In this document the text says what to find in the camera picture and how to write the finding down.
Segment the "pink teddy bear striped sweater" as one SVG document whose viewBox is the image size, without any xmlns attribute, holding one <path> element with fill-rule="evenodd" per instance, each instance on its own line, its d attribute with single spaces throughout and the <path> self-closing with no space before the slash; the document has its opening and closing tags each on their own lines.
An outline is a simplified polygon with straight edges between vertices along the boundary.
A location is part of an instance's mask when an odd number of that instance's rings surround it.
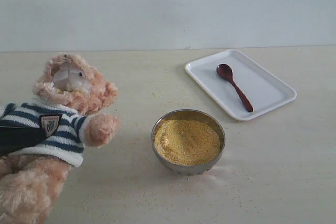
<svg viewBox="0 0 336 224">
<path fill-rule="evenodd" d="M 117 87 L 81 56 L 60 54 L 45 65 L 34 99 L 1 107 L 1 126 L 42 128 L 46 139 L 1 157 L 1 223 L 44 223 L 85 147 L 108 144 L 118 119 L 101 111 Z"/>
</svg>

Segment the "dark red wooden spoon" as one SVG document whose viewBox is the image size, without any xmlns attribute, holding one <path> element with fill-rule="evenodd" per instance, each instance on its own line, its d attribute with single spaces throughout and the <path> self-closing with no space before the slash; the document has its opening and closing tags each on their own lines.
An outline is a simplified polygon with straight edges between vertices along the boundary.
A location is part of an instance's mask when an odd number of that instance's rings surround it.
<svg viewBox="0 0 336 224">
<path fill-rule="evenodd" d="M 241 91 L 241 89 L 235 83 L 234 78 L 233 78 L 233 71 L 231 67 L 227 64 L 222 63 L 217 66 L 216 72 L 222 79 L 226 80 L 233 86 L 233 88 L 236 90 L 246 111 L 249 113 L 252 113 L 254 111 L 254 108 L 252 104 L 250 103 L 250 101 L 245 96 L 245 94 Z"/>
</svg>

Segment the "steel bowl of millet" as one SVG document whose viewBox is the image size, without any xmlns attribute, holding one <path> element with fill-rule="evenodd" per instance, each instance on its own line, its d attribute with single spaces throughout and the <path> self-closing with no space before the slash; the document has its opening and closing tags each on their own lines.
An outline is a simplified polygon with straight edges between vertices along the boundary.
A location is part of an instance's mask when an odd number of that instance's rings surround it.
<svg viewBox="0 0 336 224">
<path fill-rule="evenodd" d="M 209 114 L 180 109 L 163 115 L 151 132 L 154 154 L 172 172 L 195 176 L 209 171 L 220 160 L 226 136 Z"/>
</svg>

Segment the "white rectangular plastic tray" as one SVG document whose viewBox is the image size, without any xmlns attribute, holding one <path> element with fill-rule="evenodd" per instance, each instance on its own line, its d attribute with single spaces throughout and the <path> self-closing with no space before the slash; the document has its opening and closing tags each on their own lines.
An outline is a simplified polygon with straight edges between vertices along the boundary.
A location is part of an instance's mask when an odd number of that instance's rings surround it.
<svg viewBox="0 0 336 224">
<path fill-rule="evenodd" d="M 253 106 L 244 108 L 234 87 L 221 78 L 216 68 L 227 64 L 233 79 Z M 296 91 L 238 50 L 218 52 L 185 65 L 191 78 L 232 118 L 250 121 L 296 99 Z"/>
</svg>

